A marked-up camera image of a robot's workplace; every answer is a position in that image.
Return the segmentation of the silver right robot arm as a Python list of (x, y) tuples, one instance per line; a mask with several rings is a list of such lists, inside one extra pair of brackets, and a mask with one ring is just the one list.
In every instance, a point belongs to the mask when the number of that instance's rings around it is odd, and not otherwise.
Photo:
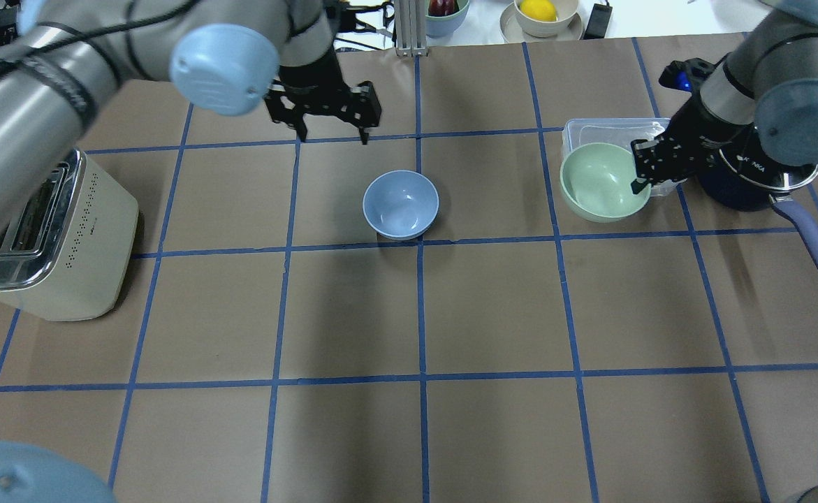
[(633, 194), (693, 175), (750, 126), (770, 159), (818, 163), (818, 1), (776, 1), (753, 32), (693, 85), (663, 133), (633, 141)]

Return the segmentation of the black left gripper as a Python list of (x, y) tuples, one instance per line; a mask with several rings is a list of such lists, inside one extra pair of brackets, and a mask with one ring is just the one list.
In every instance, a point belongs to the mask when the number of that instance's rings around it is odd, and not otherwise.
[(345, 83), (335, 48), (329, 47), (306, 66), (280, 66), (264, 98), (272, 123), (296, 131), (301, 143), (309, 140), (306, 115), (336, 117), (357, 128), (362, 145), (370, 142), (380, 125), (382, 105), (372, 82)]

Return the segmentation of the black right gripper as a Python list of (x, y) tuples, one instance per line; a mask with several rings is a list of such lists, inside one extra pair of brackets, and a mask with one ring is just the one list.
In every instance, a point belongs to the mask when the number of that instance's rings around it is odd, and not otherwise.
[(731, 124), (705, 105), (681, 106), (655, 139), (630, 143), (635, 166), (630, 190), (638, 195), (651, 185), (688, 178), (730, 139)]

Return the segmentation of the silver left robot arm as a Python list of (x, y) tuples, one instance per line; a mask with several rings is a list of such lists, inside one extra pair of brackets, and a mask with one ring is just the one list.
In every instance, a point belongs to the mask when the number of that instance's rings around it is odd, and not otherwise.
[(341, 1), (23, 1), (0, 47), (0, 230), (129, 80), (171, 82), (224, 117), (265, 104), (306, 140), (306, 115), (360, 139), (378, 127), (371, 82), (344, 81)]

